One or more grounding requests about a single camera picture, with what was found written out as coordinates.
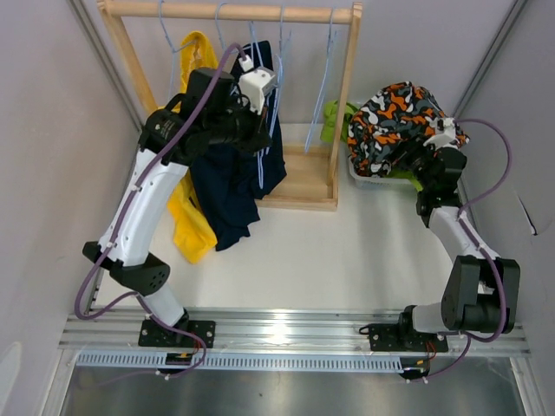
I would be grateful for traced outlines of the lime green shorts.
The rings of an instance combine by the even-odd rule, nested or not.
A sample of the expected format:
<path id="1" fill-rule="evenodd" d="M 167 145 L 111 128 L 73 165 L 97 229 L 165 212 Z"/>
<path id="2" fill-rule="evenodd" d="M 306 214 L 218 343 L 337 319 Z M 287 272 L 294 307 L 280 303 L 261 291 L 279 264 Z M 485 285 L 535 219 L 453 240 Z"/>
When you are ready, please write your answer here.
<path id="1" fill-rule="evenodd" d="M 320 140 L 326 143 L 332 143 L 335 134 L 336 127 L 336 113 L 338 109 L 338 101 L 327 101 L 323 105 L 322 116 L 323 116 L 323 126 L 320 133 Z M 348 133 L 349 124 L 354 117 L 355 113 L 359 110 L 359 106 L 352 102 L 347 102 L 342 123 L 342 131 L 340 135 L 340 141 L 342 143 L 348 144 Z M 422 185 L 410 172 L 402 172 L 398 170 L 392 170 L 387 176 L 384 177 L 391 184 L 411 184 L 416 191 L 421 191 L 423 189 Z"/>

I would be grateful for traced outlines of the camouflage patterned shorts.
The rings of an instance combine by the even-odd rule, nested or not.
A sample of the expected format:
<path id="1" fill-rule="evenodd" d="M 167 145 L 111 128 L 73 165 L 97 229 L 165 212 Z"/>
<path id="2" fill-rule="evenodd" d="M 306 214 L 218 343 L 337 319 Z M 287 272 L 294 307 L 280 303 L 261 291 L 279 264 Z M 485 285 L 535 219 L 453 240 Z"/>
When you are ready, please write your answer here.
<path id="1" fill-rule="evenodd" d="M 380 89 L 349 124 L 347 145 L 356 172 L 377 178 L 392 170 L 410 172 L 423 185 L 457 182 L 466 164 L 460 149 L 469 138 L 455 118 L 456 149 L 423 146 L 442 118 L 453 117 L 423 86 L 403 81 Z"/>

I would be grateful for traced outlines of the blue hanger of green shorts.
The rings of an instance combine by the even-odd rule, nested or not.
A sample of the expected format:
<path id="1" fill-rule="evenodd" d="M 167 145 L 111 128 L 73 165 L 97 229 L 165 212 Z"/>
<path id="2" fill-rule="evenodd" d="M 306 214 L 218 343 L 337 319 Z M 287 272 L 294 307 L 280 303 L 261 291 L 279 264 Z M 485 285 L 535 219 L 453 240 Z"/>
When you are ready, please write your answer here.
<path id="1" fill-rule="evenodd" d="M 278 37 L 278 53 L 274 55 L 277 59 L 277 78 L 276 78 L 276 85 L 271 91 L 268 96 L 267 104 L 268 104 L 268 133 L 270 135 L 271 140 L 273 140 L 273 134 L 277 125 L 277 117 L 278 117 L 278 109 L 281 99 L 281 92 L 284 84 L 284 49 L 287 40 L 284 39 L 284 14 L 285 14 L 285 5 L 283 4 L 280 9 L 280 17 L 279 17 L 279 37 Z"/>

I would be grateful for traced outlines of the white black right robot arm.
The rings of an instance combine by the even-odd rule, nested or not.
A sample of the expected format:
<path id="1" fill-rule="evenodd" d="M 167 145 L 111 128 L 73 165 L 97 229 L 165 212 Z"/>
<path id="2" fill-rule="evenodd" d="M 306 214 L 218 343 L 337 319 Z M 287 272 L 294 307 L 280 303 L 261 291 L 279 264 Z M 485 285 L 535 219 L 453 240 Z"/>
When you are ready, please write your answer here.
<path id="1" fill-rule="evenodd" d="M 393 167 L 420 182 L 417 214 L 453 262 L 441 299 L 406 307 L 399 323 L 414 333 L 463 334 L 489 343 L 513 330 L 520 267 L 491 249 L 470 224 L 457 192 L 466 164 L 466 156 L 450 145 L 406 141 L 392 154 Z"/>

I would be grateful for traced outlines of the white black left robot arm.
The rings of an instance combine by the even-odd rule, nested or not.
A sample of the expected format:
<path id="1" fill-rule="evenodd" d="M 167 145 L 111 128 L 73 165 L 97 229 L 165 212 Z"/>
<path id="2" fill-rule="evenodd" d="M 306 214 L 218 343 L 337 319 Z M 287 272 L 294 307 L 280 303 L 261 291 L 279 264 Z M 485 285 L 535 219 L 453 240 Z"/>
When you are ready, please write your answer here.
<path id="1" fill-rule="evenodd" d="M 264 67 L 239 78 L 214 68 L 195 69 L 186 90 L 154 111 L 142 128 L 132 178 L 109 227 L 83 255 L 130 289 L 168 327 L 186 311 L 167 281 L 170 267 L 150 253 L 166 203 L 193 162 L 216 145 L 255 153 L 270 143 L 264 125 L 266 98 L 277 86 Z"/>

